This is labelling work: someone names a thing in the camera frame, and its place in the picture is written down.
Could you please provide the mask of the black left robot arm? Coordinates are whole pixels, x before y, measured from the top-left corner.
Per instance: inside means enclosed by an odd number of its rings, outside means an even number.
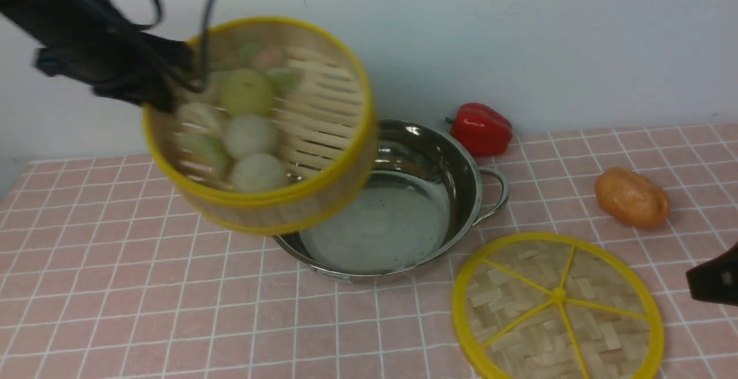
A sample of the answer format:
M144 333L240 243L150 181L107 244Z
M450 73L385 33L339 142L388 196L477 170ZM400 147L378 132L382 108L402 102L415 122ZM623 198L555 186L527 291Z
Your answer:
M150 34L164 20L129 21L112 0L2 0L2 14L40 43L35 69L88 85L94 95L173 113L173 74L194 69L185 42Z

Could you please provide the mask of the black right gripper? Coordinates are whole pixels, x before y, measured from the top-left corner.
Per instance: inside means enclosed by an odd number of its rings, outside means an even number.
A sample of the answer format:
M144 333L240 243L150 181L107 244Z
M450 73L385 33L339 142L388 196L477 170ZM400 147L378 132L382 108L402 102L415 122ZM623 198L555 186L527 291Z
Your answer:
M693 300L737 305L737 244L721 255L686 271Z

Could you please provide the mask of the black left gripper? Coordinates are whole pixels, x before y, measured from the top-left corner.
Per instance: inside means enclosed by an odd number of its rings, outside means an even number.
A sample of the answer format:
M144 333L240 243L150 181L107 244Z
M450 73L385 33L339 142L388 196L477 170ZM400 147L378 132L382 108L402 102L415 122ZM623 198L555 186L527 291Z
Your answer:
M97 97L174 112L173 92L163 69L119 34L40 21L33 28L33 37L42 44L34 66L43 74L89 85Z

